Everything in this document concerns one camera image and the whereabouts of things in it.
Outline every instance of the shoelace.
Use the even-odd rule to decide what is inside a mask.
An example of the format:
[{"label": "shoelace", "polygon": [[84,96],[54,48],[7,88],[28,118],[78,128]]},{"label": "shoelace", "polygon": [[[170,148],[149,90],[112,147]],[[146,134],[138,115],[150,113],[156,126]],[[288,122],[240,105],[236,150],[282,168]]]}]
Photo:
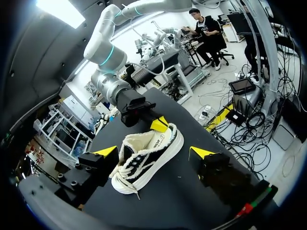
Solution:
[{"label": "shoelace", "polygon": [[110,178],[114,177],[115,180],[117,180],[117,182],[121,183],[121,185],[123,187],[125,187],[127,190],[133,192],[136,194],[136,196],[138,197],[138,199],[140,200],[140,196],[138,191],[136,190],[136,188],[133,186],[133,184],[131,184],[129,181],[126,180],[126,178],[128,177],[129,173],[131,172],[131,170],[133,169],[133,167],[130,168],[123,168],[123,166],[116,166],[115,169],[113,170],[113,172],[110,174]]}]

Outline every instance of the person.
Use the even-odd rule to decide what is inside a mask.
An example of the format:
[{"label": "person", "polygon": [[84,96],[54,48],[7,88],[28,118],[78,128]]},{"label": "person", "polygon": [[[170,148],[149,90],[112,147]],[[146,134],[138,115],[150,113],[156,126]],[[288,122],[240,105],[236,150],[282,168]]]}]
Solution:
[{"label": "person", "polygon": [[191,9],[189,14],[198,20],[196,24],[196,29],[192,30],[190,28],[184,27],[186,31],[190,31],[195,35],[202,35],[202,41],[204,44],[197,48],[197,53],[204,59],[206,64],[205,68],[212,65],[212,61],[207,55],[209,53],[215,63],[215,70],[221,69],[221,62],[217,54],[223,47],[226,46],[225,40],[222,35],[220,25],[211,16],[202,17],[201,12],[198,9]]}]

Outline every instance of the black pants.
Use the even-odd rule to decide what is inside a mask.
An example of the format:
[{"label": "black pants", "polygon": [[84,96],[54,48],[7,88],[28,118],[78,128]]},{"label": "black pants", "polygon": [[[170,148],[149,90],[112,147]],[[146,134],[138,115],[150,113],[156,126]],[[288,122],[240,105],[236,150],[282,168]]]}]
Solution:
[{"label": "black pants", "polygon": [[219,56],[217,55],[216,49],[210,48],[208,44],[202,44],[200,47],[197,48],[196,51],[206,63],[209,63],[211,61],[210,57],[207,55],[207,53],[209,53],[215,65],[217,66],[220,64]]},{"label": "black pants", "polygon": [[251,65],[251,72],[257,73],[258,72],[258,66],[257,66],[257,60],[256,60],[256,47],[255,44],[248,44],[245,48],[245,56],[248,62]]}]

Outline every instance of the hair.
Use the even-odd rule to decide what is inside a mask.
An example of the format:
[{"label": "hair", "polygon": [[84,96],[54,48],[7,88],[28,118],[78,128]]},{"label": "hair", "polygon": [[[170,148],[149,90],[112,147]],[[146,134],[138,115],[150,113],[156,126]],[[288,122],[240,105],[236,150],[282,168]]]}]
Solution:
[{"label": "hair", "polygon": [[201,13],[201,12],[199,9],[193,8],[189,11],[189,14],[192,14],[192,13]]}]

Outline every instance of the white sneaker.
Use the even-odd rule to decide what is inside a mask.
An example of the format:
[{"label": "white sneaker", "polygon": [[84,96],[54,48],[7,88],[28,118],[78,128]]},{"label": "white sneaker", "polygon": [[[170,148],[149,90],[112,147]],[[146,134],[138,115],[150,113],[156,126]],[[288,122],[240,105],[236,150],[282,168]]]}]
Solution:
[{"label": "white sneaker", "polygon": [[220,64],[218,64],[217,66],[215,66],[215,70],[219,71],[221,69],[222,63],[220,62]]},{"label": "white sneaker", "polygon": [[119,163],[110,174],[112,186],[122,194],[142,189],[153,175],[181,150],[184,139],[174,124],[165,133],[150,131],[127,135],[119,152]]},{"label": "white sneaker", "polygon": [[212,61],[210,61],[209,63],[206,63],[204,66],[203,66],[203,68],[205,69],[205,68],[208,68],[208,67],[210,67],[212,65]]}]

